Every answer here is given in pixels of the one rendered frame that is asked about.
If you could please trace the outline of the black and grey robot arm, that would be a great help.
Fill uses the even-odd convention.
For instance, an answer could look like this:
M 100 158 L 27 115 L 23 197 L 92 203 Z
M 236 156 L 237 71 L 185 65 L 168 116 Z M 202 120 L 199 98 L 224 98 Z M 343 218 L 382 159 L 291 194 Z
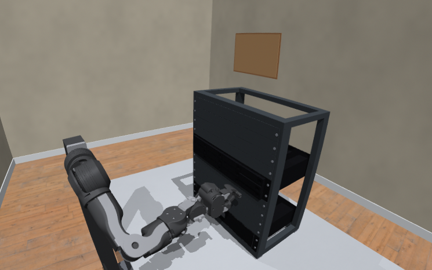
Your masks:
M 183 236 L 186 227 L 196 221 L 202 222 L 205 217 L 206 207 L 189 196 L 178 206 L 166 208 L 155 221 L 143 227 L 142 236 L 130 235 L 121 223 L 123 210 L 109 189 L 110 178 L 86 142 L 67 145 L 67 152 L 64 167 L 72 189 L 114 251 L 127 262 L 159 252 L 172 243 L 172 239 Z

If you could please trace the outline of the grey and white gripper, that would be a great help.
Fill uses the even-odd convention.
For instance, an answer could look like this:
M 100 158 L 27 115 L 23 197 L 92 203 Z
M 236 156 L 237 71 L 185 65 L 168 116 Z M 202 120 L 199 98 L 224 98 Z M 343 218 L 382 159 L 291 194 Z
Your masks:
M 212 218 L 217 218 L 227 212 L 231 208 L 231 202 L 242 196 L 229 184 L 224 184 L 224 188 L 220 190 L 214 183 L 204 183 L 195 196 L 206 207 L 206 214 Z

